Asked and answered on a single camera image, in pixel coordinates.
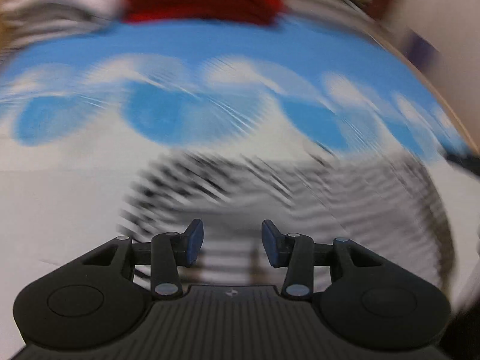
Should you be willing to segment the black white striped hooded garment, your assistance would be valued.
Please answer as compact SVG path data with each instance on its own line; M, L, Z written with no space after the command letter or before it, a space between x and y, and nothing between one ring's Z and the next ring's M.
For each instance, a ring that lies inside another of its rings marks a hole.
M352 239L440 289L455 264L443 202L408 152L352 161L273 161L177 153L149 164L131 187L120 231L136 242L202 220L204 241L186 284L281 285L261 225L328 244Z

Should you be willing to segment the purple box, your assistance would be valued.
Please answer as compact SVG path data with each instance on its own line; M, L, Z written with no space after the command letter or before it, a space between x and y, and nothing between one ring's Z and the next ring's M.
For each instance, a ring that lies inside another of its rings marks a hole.
M414 31L408 35L405 51L408 61L425 76L432 71L441 56L435 46Z

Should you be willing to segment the blue white patterned bedsheet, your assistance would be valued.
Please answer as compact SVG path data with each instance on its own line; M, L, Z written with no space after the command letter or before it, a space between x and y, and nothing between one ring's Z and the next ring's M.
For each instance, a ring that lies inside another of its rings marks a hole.
M446 145L465 143L399 59L300 19L119 24L20 52L1 73L1 356L23 344L12 313L20 290L124 235L132 184L162 157L408 152L446 213L442 183L456 174Z

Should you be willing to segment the white folded quilt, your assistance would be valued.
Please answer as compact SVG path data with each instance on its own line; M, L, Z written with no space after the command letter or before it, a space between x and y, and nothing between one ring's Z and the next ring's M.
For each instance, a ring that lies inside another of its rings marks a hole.
M125 0L1 0L1 47L104 30L124 9Z

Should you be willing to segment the wooden bed frame edge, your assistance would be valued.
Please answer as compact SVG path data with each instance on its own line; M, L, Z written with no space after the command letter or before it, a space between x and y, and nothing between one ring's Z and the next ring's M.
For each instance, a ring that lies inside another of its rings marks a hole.
M472 134L468 128L463 123L461 117L456 113L454 108L451 105L451 102L448 98L445 98L443 92L439 90L437 83L434 80L431 80L433 77L431 75L431 69L433 65L428 66L427 69L420 70L416 67L412 61L410 61L406 55L404 55L400 49L398 49L391 41L390 38L386 36L385 33L379 32L371 28L361 28L360 30L355 30L355 33L373 44L376 44L378 47L389 52L391 55L394 55L399 59L405 66L407 66L412 73L417 77L417 79L422 83L428 91L433 94L436 101L442 107L444 113L450 119L451 124L455 127L456 131L462 136L467 146L472 150L476 155L479 154L479 144L472 137Z

